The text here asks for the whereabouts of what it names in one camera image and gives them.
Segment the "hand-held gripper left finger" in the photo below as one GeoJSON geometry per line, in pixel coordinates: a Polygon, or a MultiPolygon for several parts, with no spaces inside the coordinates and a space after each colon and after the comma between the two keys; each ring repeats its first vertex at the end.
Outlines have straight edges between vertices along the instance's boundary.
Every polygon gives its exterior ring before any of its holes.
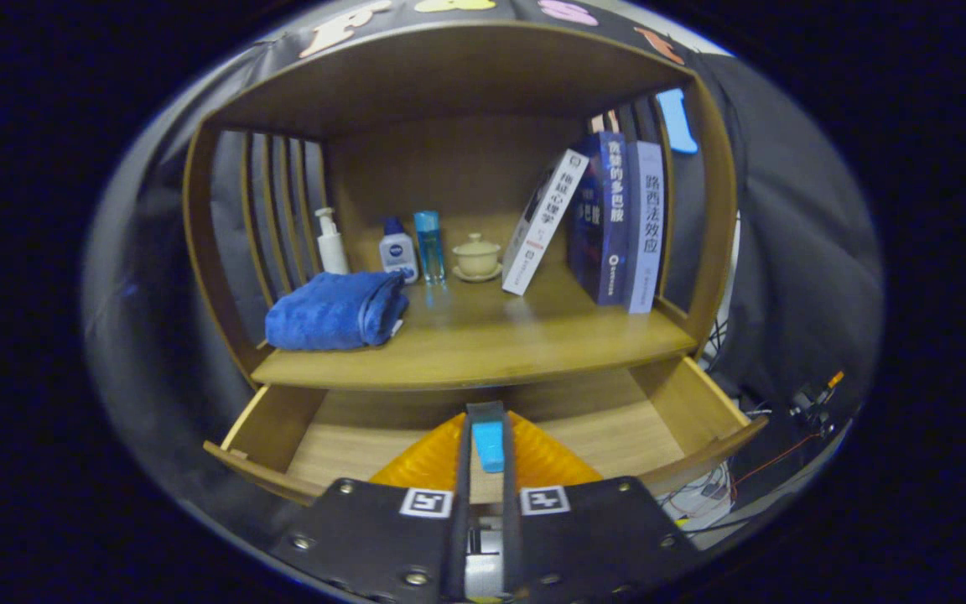
{"type": "Polygon", "coordinates": [[[271,555],[342,599],[449,603],[465,597],[472,428],[488,412],[470,403],[448,490],[342,478],[296,513],[271,555]]]}

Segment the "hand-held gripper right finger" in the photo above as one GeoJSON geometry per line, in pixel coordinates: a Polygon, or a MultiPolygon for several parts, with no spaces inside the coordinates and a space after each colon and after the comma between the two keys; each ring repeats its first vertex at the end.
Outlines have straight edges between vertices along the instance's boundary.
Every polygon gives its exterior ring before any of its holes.
{"type": "Polygon", "coordinates": [[[626,603],[692,570],[700,550],[640,479],[518,488],[521,447],[502,423],[502,587],[510,603],[626,603]]]}

